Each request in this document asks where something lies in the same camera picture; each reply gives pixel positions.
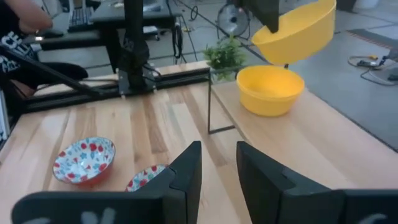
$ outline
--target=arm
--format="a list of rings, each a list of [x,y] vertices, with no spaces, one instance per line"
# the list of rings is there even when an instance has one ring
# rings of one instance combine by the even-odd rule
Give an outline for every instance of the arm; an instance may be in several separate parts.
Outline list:
[[[23,32],[52,27],[51,18],[32,0],[4,0],[20,20]]]

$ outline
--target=potted plant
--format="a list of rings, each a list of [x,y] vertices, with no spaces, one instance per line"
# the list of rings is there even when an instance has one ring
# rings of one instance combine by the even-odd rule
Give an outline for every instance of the potted plant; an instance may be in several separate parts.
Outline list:
[[[240,67],[246,55],[239,48],[240,43],[232,36],[226,41],[218,41],[215,47],[206,47],[204,51],[207,64],[211,68],[213,83],[230,82],[235,79],[235,72],[215,72],[220,69]]]

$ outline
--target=bowl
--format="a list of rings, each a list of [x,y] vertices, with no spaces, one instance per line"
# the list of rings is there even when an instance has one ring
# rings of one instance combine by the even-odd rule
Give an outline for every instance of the bowl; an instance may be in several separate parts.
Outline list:
[[[158,164],[144,169],[143,171],[136,174],[126,186],[127,192],[135,192],[141,187],[145,186],[150,180],[159,175],[167,165]]]
[[[318,0],[279,17],[279,30],[259,29],[252,37],[267,61],[274,65],[295,63],[323,49],[335,31],[336,0]]]
[[[79,140],[57,156],[53,165],[54,177],[68,184],[95,185],[109,175],[115,152],[109,139]]]
[[[299,75],[274,65],[246,67],[239,71],[236,83],[241,104],[261,116],[287,113],[305,87]]]

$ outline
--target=floral bowl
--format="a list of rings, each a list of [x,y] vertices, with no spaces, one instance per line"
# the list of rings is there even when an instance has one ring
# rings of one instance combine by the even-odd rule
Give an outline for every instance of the floral bowl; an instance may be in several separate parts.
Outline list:
[[[116,149],[106,138],[79,140],[55,159],[53,174],[59,181],[75,185],[95,185],[110,172]]]
[[[140,189],[150,180],[159,175],[164,169],[166,169],[167,165],[154,165],[144,169],[143,171],[136,174],[130,182],[127,184],[125,191],[127,192],[135,192]]]

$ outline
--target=green plant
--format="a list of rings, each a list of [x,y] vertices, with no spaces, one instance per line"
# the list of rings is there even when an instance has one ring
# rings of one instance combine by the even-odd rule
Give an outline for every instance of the green plant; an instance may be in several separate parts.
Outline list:
[[[240,51],[239,46],[240,43],[231,36],[226,42],[218,41],[215,47],[206,47],[204,54],[207,64],[215,70],[242,66],[246,55]],[[218,80],[230,73],[218,73]]]

